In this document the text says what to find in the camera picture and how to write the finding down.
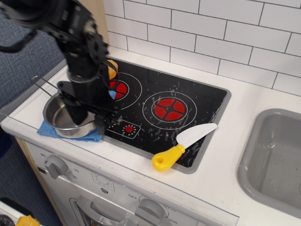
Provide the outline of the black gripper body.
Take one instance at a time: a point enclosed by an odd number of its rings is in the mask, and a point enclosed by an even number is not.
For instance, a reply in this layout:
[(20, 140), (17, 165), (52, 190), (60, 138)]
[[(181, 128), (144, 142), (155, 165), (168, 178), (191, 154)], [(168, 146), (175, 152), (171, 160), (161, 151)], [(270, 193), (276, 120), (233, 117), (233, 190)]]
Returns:
[(101, 115), (106, 123), (120, 122), (120, 107), (110, 96), (110, 80), (108, 74), (95, 74), (85, 78), (69, 74), (69, 81), (60, 81), (57, 86), (60, 98), (66, 105), (81, 105), (87, 113)]

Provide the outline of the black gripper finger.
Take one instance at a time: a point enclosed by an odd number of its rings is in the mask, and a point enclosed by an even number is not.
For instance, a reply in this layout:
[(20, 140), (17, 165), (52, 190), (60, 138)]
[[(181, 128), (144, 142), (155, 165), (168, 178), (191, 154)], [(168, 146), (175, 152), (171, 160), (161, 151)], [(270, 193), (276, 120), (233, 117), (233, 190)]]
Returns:
[(98, 134), (100, 136), (104, 135), (105, 133), (105, 118), (102, 117), (101, 115), (95, 115), (94, 116), (94, 122), (95, 122), (95, 127), (96, 127), (96, 130), (98, 132)]
[(67, 105), (67, 111), (76, 125), (80, 125), (88, 115), (87, 110), (81, 105)]

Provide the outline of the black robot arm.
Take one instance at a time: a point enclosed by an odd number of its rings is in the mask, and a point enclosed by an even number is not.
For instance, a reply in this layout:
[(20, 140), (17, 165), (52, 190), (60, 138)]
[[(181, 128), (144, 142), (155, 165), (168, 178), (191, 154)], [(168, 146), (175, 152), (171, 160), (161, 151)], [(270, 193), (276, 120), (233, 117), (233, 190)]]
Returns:
[(1, 47), (1, 52), (21, 51), (38, 31), (55, 38), (69, 78), (58, 83), (58, 94), (76, 125), (92, 113), (97, 132), (103, 135), (112, 122), (121, 122), (120, 108), (109, 94), (109, 70), (117, 68), (107, 59), (108, 45), (87, 8), (77, 0), (3, 0), (0, 9), (8, 19), (30, 29), (19, 42)]

